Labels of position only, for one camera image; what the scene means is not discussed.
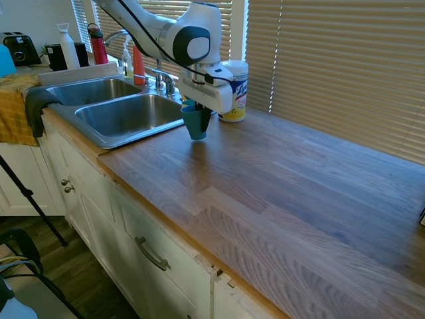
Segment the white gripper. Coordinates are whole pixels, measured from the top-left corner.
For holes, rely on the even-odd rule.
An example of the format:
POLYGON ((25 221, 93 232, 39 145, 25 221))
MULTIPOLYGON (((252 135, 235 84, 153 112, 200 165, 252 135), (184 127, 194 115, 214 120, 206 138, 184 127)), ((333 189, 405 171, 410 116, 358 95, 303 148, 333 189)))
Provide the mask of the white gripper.
POLYGON ((200 67, 199 74, 181 68, 179 92, 197 102, 195 110, 201 110, 201 132, 206 132, 211 110, 224 114, 232 109, 233 74, 226 67, 200 67))

